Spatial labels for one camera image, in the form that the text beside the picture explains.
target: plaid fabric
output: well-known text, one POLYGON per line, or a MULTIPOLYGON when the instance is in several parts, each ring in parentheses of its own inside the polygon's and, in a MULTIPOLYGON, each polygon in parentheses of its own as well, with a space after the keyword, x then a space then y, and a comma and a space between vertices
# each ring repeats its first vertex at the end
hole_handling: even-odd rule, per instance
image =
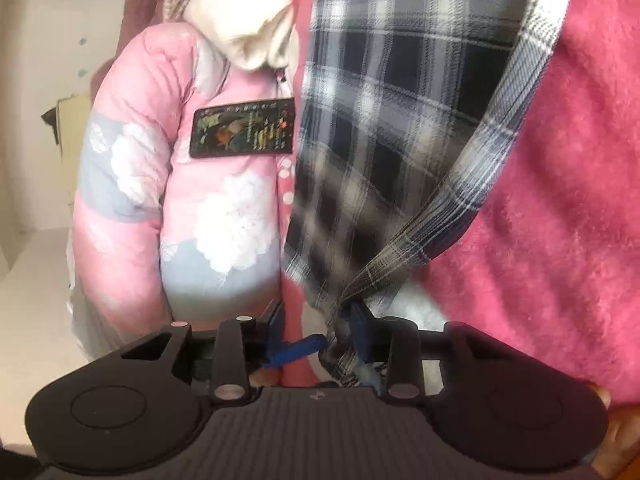
POLYGON ((338 305, 464 233, 516 139, 569 0, 315 0, 285 266, 356 362, 338 305))

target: plaid shirt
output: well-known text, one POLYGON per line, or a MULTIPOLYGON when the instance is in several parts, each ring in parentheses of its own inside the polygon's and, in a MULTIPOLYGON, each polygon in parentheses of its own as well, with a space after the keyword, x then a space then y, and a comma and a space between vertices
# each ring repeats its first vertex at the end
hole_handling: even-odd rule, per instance
POLYGON ((500 175, 569 0, 315 0, 285 266, 352 383, 341 302, 465 232, 500 175))

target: pink fleece blanket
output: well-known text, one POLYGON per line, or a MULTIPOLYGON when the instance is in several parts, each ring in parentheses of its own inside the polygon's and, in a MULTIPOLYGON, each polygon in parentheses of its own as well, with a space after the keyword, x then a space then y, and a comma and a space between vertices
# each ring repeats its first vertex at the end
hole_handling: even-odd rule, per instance
POLYGON ((463 320, 640 402, 640 0, 571 0, 513 154, 422 276, 463 320))

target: red blanket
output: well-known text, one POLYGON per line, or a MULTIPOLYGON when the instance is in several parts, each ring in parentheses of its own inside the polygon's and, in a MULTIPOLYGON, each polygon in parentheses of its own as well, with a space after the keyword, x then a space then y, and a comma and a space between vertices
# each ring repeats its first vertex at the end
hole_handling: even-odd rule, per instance
POLYGON ((489 200, 421 274, 450 319, 640 402, 640 0, 571 0, 489 200))

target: jacket sleeve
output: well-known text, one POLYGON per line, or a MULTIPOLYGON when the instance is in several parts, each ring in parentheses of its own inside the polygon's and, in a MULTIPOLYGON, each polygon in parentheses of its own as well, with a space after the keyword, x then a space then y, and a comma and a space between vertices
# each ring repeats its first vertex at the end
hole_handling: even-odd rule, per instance
POLYGON ((222 56, 203 41, 186 23, 143 31, 104 79, 86 129, 73 220, 76 277, 101 325, 117 336, 111 340, 128 342, 171 321, 159 232, 172 146, 202 79, 198 67, 220 80, 209 81, 210 92, 225 74, 222 56))

